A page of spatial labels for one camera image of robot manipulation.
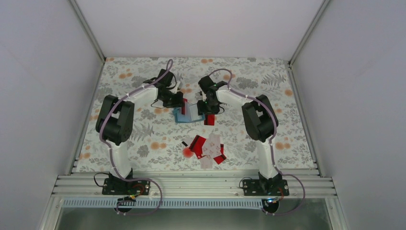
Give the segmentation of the blue leather card holder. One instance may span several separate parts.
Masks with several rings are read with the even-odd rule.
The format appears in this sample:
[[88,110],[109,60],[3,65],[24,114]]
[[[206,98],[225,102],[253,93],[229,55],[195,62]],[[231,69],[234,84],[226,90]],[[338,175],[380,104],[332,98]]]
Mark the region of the blue leather card holder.
[[180,113],[181,108],[175,108],[172,111],[176,123],[195,123],[200,122],[205,119],[204,115],[198,114],[197,104],[187,103],[186,105],[186,115]]

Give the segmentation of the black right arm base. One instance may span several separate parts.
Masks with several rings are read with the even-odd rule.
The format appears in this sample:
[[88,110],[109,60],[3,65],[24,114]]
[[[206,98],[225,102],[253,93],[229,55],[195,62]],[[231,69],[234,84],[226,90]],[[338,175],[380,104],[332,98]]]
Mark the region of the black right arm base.
[[239,188],[245,196],[289,196],[287,180],[283,179],[280,173],[267,179],[258,173],[258,179],[244,177],[239,182]]

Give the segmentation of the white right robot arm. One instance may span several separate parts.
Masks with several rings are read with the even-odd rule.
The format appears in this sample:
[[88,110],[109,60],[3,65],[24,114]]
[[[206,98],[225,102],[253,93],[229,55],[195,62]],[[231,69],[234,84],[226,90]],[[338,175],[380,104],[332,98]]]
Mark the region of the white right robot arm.
[[243,94],[224,81],[213,82],[209,76],[200,79],[198,85],[203,94],[203,100],[197,102],[199,115],[216,115],[220,113],[222,104],[241,109],[246,133],[257,142],[260,191],[265,195],[273,194],[282,174],[275,166],[273,139],[278,122],[268,97],[263,94],[258,97]]

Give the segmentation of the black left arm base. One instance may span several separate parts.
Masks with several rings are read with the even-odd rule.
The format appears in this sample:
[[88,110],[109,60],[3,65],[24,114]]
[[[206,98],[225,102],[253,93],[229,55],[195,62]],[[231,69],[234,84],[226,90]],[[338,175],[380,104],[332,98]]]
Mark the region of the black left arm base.
[[108,173],[108,177],[103,182],[101,193],[103,195],[146,196],[149,194],[150,184],[151,182],[147,180],[123,181]]

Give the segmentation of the white floral card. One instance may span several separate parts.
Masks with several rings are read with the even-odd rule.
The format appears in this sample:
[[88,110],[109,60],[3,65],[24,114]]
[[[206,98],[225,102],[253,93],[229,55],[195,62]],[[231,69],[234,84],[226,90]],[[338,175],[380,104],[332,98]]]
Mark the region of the white floral card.
[[221,155],[221,139],[218,134],[210,134],[202,146],[202,153],[205,156],[215,158]]

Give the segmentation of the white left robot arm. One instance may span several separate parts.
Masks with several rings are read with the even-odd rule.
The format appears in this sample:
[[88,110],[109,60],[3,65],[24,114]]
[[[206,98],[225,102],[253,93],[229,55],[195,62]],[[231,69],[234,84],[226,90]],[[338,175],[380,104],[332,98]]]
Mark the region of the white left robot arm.
[[108,147],[110,174],[117,178],[114,187],[119,193],[127,194],[133,189],[127,141],[133,131],[135,110],[157,101],[165,108],[183,107],[183,93],[178,90],[180,83],[172,72],[162,69],[157,77],[145,80],[122,98],[105,96],[95,129],[100,141]]

